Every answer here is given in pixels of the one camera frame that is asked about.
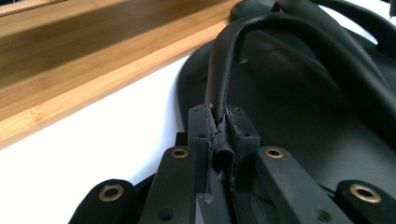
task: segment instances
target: hole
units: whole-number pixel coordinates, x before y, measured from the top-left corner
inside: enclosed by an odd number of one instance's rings
[[[174,158],[185,158],[189,155],[189,151],[183,148],[177,148],[172,151],[172,156]]]
[[[158,219],[160,221],[170,221],[172,220],[172,218],[174,217],[175,213],[172,209],[170,208],[163,208],[160,210],[160,212],[158,213]]]
[[[120,184],[106,185],[99,192],[99,199],[102,202],[116,201],[123,193],[123,187]]]
[[[282,158],[283,157],[283,152],[278,149],[270,148],[265,151],[265,154],[267,156],[272,157],[272,158]]]
[[[278,151],[275,151],[275,150],[270,150],[269,153],[273,156],[279,156],[279,154],[280,154]]]
[[[364,197],[373,198],[373,194],[366,189],[358,189],[358,193],[363,195]]]
[[[117,195],[119,191],[117,189],[108,189],[105,191],[105,196],[106,197],[114,197],[114,195]]]
[[[317,208],[315,209],[316,219],[321,222],[330,222],[332,220],[332,216],[323,209]]]
[[[350,192],[357,198],[367,203],[380,203],[381,197],[373,189],[363,185],[354,184],[350,186]]]
[[[186,154],[183,150],[176,150],[175,151],[175,155],[177,156],[184,156],[184,154]]]

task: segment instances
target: brass grommet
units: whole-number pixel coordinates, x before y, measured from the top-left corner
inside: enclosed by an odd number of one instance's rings
[[[102,202],[113,202],[116,201],[123,193],[123,187],[120,184],[117,185],[107,185],[99,193],[99,199]]]
[[[176,148],[172,150],[172,157],[174,158],[185,158],[189,155],[189,151],[184,148]]]
[[[381,197],[373,189],[365,187],[363,185],[354,184],[350,186],[350,192],[352,192],[355,197],[364,200],[367,203],[380,203]]]
[[[267,150],[265,150],[265,154],[267,154],[267,156],[272,157],[272,158],[282,158],[283,157],[283,152],[279,149],[275,149],[275,148],[269,148]]]

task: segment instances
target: white surface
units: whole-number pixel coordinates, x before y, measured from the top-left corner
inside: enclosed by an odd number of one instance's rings
[[[179,68],[170,64],[0,151],[0,223],[67,223],[95,185],[134,184],[175,143]]]

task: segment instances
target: wooden shelf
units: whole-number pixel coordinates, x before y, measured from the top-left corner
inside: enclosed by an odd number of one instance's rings
[[[30,10],[37,7],[47,6],[49,4],[54,4],[57,2],[62,2],[65,0],[25,0],[21,2],[16,2],[13,4],[5,5],[0,7],[0,17],[7,16],[10,14]]]
[[[68,0],[0,17],[0,149],[191,53],[237,2]]]

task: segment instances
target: wooden board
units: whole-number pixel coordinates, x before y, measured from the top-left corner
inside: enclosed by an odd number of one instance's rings
[[[0,17],[62,1],[65,0],[24,0],[13,4],[8,4],[0,7]]]
[[[191,53],[236,2],[68,0],[1,17],[0,148]]]

